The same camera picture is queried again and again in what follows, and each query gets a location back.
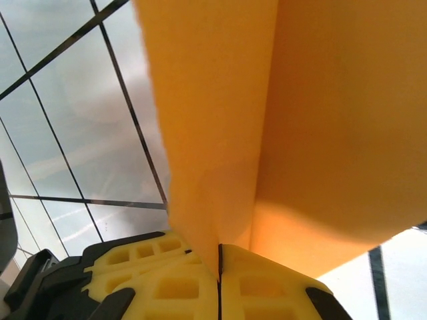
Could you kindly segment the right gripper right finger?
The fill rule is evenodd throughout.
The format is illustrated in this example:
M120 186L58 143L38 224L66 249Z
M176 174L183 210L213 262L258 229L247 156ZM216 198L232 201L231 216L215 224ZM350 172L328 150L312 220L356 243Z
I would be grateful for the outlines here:
M222 319L350 319L322 282L235 245L221 245Z

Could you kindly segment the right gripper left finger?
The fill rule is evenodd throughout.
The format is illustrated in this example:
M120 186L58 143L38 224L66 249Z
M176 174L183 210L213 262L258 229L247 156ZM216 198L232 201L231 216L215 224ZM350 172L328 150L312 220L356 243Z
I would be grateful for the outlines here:
M218 282L190 246L172 231L92 245L79 266L78 293L106 306L102 319L218 319Z

